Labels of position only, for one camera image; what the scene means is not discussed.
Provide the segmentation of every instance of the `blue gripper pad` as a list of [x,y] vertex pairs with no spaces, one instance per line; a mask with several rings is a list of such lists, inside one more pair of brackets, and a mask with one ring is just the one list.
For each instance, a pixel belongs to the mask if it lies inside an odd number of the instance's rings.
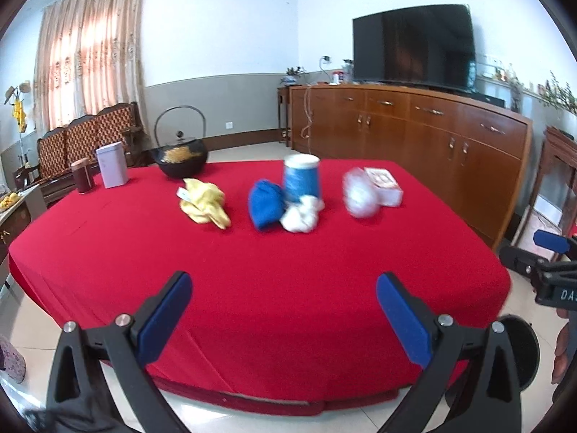
[[543,231],[543,229],[535,231],[535,234],[533,234],[533,242],[542,248],[552,250],[558,254],[565,254],[569,252],[570,249],[567,238],[558,236],[552,232]]
[[[413,298],[397,277],[388,272],[382,274],[377,279],[377,299],[389,320],[393,331],[399,342],[403,346],[409,360],[425,368],[433,355],[431,328],[425,327],[419,317],[415,314],[415,309],[422,311],[421,317],[431,317],[428,308],[424,303]],[[412,308],[419,301],[419,308]]]
[[191,298],[190,275],[176,272],[156,296],[146,299],[131,331],[140,366],[158,360]]

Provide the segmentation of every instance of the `white wall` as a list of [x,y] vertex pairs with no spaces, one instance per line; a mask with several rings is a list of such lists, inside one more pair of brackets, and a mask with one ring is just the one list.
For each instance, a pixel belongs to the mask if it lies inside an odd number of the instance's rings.
[[[25,80],[34,80],[36,49],[40,34],[42,13],[30,11],[18,14],[10,28],[0,40],[0,151],[19,140],[12,106],[4,105],[4,93],[10,86],[18,86]],[[25,134],[34,131],[32,121],[32,93],[21,95],[24,112],[28,115],[28,127]]]
[[297,0],[299,64],[318,70],[318,59],[330,55],[340,67],[353,58],[352,19],[395,8],[463,3],[471,8],[476,51],[497,57],[517,76],[545,83],[557,78],[577,88],[577,62],[555,23],[538,0]]
[[296,0],[143,0],[146,86],[296,65]]

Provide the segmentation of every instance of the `sofa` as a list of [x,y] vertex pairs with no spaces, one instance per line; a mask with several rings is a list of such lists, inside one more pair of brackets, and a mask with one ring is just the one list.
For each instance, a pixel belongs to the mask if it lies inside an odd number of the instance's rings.
[[65,127],[57,127],[38,139],[39,163],[28,168],[24,176],[38,171],[34,181],[25,188],[40,185],[46,205],[60,200],[76,187],[70,165],[87,157],[91,170],[98,172],[96,150],[122,141],[128,166],[145,166],[142,150],[144,131],[136,102],[120,103],[102,109],[96,115],[84,115]]

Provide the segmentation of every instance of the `television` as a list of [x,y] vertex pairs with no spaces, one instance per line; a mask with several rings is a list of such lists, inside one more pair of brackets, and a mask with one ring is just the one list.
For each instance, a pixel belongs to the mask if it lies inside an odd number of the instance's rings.
[[353,78],[472,92],[475,44],[469,9],[439,4],[353,20]]

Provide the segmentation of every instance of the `hand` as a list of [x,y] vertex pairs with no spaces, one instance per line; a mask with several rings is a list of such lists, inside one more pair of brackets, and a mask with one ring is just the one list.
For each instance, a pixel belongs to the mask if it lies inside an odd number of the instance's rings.
[[[557,315],[562,319],[569,319],[569,311],[558,309]],[[567,344],[569,344],[569,322],[561,329],[557,337],[557,346],[555,348],[555,362],[553,363],[553,375],[551,384],[559,384],[563,375],[569,367],[569,357],[567,356]]]

